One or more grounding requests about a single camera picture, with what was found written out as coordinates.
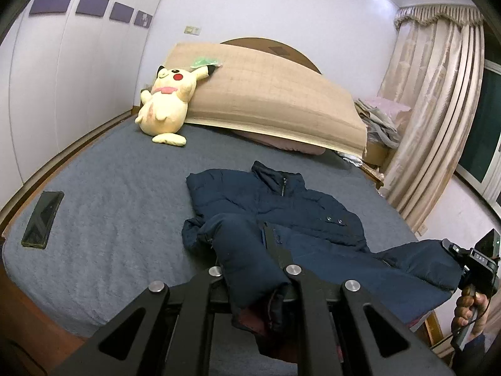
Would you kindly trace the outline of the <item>person right hand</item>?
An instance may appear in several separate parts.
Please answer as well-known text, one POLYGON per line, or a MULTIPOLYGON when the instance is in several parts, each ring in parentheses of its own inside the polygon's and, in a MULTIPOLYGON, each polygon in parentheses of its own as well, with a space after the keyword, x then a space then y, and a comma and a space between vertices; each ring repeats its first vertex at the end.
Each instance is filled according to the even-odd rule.
POLYGON ((488 320, 488 305, 490 300, 484 294, 476 292, 470 295, 470 289, 462 290, 461 296, 456 301, 456 308, 453 312, 451 330, 455 332, 458 328, 466 326, 473 317, 473 309, 476 309, 478 319, 470 332, 469 341, 474 340, 482 334, 488 320))

